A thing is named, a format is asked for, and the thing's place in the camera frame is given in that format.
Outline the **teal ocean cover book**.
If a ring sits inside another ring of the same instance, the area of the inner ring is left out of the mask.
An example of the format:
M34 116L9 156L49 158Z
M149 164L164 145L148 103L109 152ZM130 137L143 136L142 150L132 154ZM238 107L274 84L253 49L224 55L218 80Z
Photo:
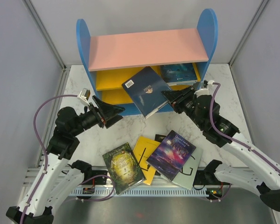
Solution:
M180 81L201 81L197 66L195 63L182 63L161 65L160 72L162 79L167 82Z

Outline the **dark navy book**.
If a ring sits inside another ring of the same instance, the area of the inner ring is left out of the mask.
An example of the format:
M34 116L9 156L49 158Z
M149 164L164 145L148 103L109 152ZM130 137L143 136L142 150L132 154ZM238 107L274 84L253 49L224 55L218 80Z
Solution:
M168 103L162 92L171 91L169 85L148 66L126 80L122 87L146 119Z

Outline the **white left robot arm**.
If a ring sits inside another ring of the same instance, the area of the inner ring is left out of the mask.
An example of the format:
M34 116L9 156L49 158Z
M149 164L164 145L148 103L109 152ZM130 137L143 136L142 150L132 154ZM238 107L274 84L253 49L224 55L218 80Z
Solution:
M59 207L76 186L94 179L92 166L78 160L71 165L63 180L56 182L80 143L77 136L93 126L111 127L122 119L120 114L125 109L105 103L96 96L92 96L96 105L88 102L86 95L81 94L78 98L84 104L84 112L77 114L69 106L59 110L38 175L23 200L8 208L6 216L14 223L51 224Z

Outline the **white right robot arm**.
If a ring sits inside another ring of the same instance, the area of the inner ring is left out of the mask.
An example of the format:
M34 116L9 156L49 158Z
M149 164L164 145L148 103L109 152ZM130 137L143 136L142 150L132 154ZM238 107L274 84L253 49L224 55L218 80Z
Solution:
M280 212L280 164L253 145L229 120L220 114L215 94L208 88L188 87L179 91L162 91L173 110L185 113L202 131L206 140L240 159L252 172L213 160L204 171L205 181L214 184L226 182L248 190L274 211Z

